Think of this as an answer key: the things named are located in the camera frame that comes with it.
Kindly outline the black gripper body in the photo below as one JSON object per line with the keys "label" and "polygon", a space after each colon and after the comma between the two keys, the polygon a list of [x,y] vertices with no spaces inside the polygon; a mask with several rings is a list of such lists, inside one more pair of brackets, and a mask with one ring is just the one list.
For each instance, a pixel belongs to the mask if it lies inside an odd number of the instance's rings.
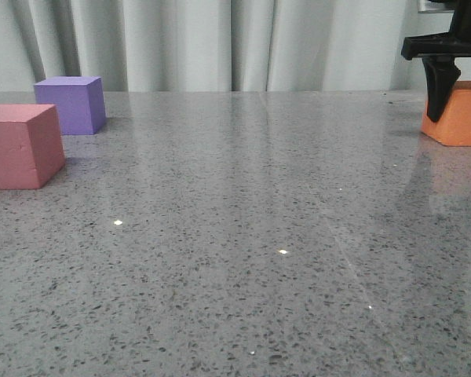
{"label": "black gripper body", "polygon": [[471,57],[471,1],[457,1],[449,31],[406,37],[401,55],[406,60],[425,57]]}

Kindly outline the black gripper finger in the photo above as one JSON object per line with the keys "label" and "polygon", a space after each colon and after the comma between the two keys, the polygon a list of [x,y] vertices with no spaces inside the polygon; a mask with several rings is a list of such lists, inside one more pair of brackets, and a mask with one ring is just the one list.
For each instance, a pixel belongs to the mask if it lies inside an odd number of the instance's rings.
{"label": "black gripper finger", "polygon": [[444,112],[461,71],[455,65],[455,58],[452,56],[424,57],[422,63],[427,83],[427,116],[436,123]]}

